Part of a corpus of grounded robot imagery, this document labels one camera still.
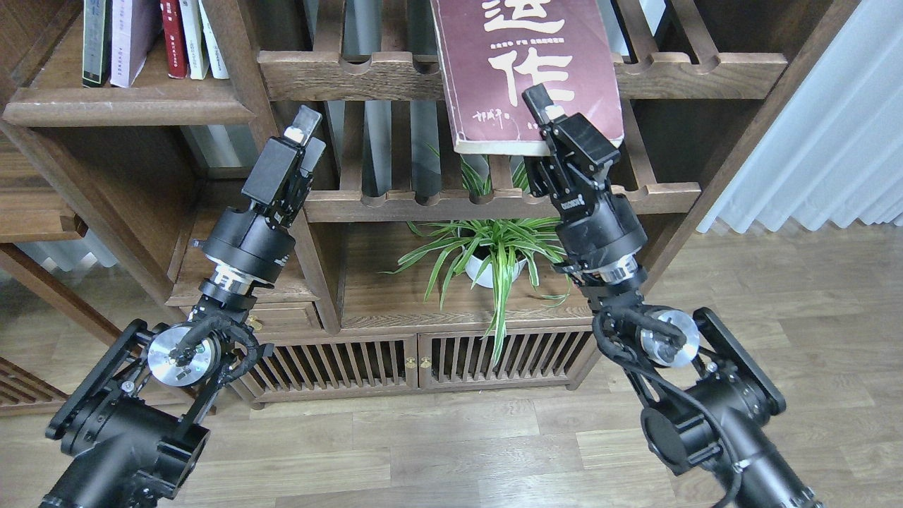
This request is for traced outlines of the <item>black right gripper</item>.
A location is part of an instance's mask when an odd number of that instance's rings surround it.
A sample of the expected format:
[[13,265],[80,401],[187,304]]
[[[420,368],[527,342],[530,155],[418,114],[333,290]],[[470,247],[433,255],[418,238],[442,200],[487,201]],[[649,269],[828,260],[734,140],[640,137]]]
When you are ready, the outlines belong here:
[[529,87],[522,98],[550,151],[550,159],[526,159],[526,168],[533,194],[549,196],[560,212],[555,231],[566,258],[556,270],[581,279],[645,279],[634,257],[645,231],[607,177],[619,148],[583,114],[562,112],[545,85]]

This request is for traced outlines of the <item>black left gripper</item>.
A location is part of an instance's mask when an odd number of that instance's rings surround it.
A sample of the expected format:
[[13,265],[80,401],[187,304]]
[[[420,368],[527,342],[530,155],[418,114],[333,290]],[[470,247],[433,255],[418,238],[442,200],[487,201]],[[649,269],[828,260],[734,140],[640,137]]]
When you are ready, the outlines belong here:
[[326,148],[313,136],[321,121],[321,113],[302,106],[283,135],[268,139],[241,190],[250,206],[226,208],[202,247],[216,264],[206,283],[274,286],[296,244],[287,228],[302,209]]

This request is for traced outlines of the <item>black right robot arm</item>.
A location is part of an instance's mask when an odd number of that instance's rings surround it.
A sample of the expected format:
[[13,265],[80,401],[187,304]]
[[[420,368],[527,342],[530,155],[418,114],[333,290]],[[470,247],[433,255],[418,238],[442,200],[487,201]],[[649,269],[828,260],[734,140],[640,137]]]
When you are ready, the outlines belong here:
[[566,256],[555,269],[588,299],[599,350],[636,390],[652,453],[675,475],[710,471],[725,489],[719,506],[820,506],[763,432],[787,403],[751,354],[708,308],[687,314],[645,302],[635,254],[646,234],[607,177],[619,149],[583,115],[565,114],[543,85],[523,99],[549,150],[526,158],[530,189],[562,219]]

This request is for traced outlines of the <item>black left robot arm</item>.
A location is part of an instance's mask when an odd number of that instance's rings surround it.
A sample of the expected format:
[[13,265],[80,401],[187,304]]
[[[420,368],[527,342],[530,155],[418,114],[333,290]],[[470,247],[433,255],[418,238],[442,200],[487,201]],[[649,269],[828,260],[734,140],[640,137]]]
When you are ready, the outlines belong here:
[[174,499],[210,436],[201,425],[217,393],[273,351],[248,316],[257,287],[271,289],[296,245],[289,227],[302,211],[325,143],[322,115],[307,106],[269,138],[242,192],[203,253],[213,275],[200,284],[189,318],[149,328],[132,321],[49,422],[71,465],[42,507],[154,507]]

